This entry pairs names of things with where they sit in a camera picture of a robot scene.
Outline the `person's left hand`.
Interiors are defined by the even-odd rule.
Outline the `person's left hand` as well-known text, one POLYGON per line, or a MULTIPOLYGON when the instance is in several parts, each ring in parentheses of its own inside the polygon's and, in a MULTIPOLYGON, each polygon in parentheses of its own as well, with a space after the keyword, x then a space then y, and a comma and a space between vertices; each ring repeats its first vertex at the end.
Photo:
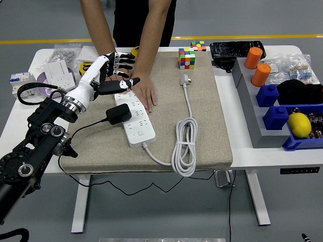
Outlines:
POLYGON ((154 85, 149 75, 134 72, 132 78, 139 78, 140 82, 133 86, 132 90, 143 104, 148 114, 152 113, 152 109, 157 105, 154 85))

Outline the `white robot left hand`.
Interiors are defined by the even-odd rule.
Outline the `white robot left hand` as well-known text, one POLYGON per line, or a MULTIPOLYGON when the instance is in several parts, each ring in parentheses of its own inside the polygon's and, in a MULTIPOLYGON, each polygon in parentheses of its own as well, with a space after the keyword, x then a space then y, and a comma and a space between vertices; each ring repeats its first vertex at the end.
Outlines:
POLYGON ((89 102, 98 95, 122 93, 140 82, 139 78, 130 80, 106 81, 112 75, 126 76, 118 68, 132 69, 135 56, 123 52, 112 52, 99 56, 81 77, 78 86, 68 92, 63 98, 63 106, 74 110, 76 113, 85 112, 89 102))

